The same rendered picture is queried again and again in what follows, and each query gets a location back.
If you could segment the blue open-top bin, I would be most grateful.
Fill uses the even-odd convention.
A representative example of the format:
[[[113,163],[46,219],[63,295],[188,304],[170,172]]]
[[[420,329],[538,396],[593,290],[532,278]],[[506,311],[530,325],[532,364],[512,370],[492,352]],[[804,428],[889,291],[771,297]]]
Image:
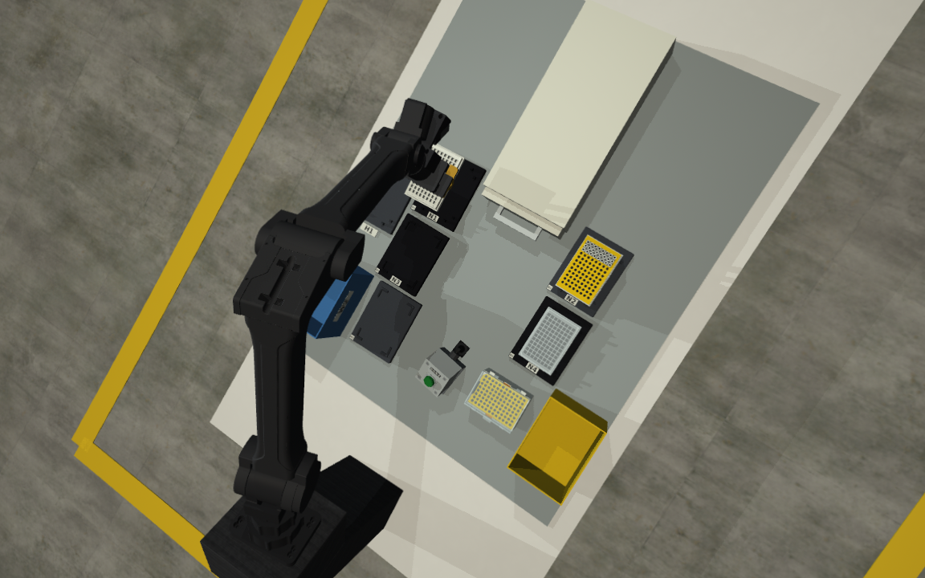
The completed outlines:
[[[340,336],[373,277],[374,275],[364,268],[357,266],[348,282],[335,279],[319,306],[313,311],[306,333],[311,334],[313,338]]]

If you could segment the yellow bin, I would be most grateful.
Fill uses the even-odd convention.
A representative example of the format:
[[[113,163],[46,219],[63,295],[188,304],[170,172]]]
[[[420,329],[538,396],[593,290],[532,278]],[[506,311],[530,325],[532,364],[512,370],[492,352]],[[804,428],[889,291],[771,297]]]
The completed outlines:
[[[556,389],[507,468],[562,505],[606,434],[604,418]]]

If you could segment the large cream rectangular box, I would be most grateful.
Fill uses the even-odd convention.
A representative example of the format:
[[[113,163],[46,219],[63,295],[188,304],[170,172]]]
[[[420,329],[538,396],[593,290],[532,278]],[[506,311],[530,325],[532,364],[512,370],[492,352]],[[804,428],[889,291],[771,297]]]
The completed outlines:
[[[561,240],[601,178],[676,36],[586,0],[488,174],[493,218]],[[529,230],[503,210],[536,226]]]

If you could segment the white assay plate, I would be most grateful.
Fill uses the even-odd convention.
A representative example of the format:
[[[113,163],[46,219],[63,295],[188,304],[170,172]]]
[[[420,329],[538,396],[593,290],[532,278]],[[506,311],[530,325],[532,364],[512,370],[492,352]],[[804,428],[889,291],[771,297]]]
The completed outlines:
[[[453,165],[453,167],[458,167],[458,172],[460,170],[460,167],[462,167],[463,162],[465,162],[465,157],[461,157],[460,155],[456,153],[452,153],[450,150],[443,148],[441,145],[438,145],[438,144],[433,145],[432,150],[434,150],[435,153],[439,154],[440,157],[442,157],[442,160],[448,162],[449,165]],[[416,185],[412,181],[410,181],[408,187],[406,188],[405,194],[409,195],[409,197],[413,198],[416,201],[422,202],[423,205],[425,205],[426,207],[430,207],[434,211],[437,211],[437,212],[439,211],[439,208],[441,207],[442,202],[445,200],[445,198],[441,198],[439,197],[439,195],[434,195],[434,193],[430,193],[430,191],[427,191],[425,188],[422,188],[421,186]]]

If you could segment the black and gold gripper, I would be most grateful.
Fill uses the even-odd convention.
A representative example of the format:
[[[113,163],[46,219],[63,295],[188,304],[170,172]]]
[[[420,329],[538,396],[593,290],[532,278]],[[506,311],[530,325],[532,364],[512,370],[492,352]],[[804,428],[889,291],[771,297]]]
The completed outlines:
[[[449,165],[448,162],[440,160],[438,167],[434,170],[434,174],[432,174],[431,171],[425,168],[425,163],[426,155],[425,162],[423,162],[421,169],[419,169],[416,174],[410,174],[406,176],[406,178],[414,181],[416,185],[426,188],[430,193],[444,198],[447,191],[453,186],[455,176],[458,174],[458,167],[453,167],[453,165]]]

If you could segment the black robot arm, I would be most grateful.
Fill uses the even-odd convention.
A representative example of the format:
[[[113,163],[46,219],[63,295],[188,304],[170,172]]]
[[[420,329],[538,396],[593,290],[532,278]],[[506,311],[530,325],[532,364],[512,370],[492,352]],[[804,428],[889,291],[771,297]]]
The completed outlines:
[[[252,336],[257,436],[238,456],[234,492],[247,500],[229,533],[283,566],[296,564],[322,523],[306,507],[322,469],[304,439],[309,321],[335,279],[348,281],[359,266],[365,235],[357,228],[390,186],[416,174],[425,155],[434,174],[442,157],[432,146],[450,122],[408,98],[395,128],[375,132],[370,153],[323,200],[298,214],[280,210],[260,228],[257,255],[234,294],[234,313]]]

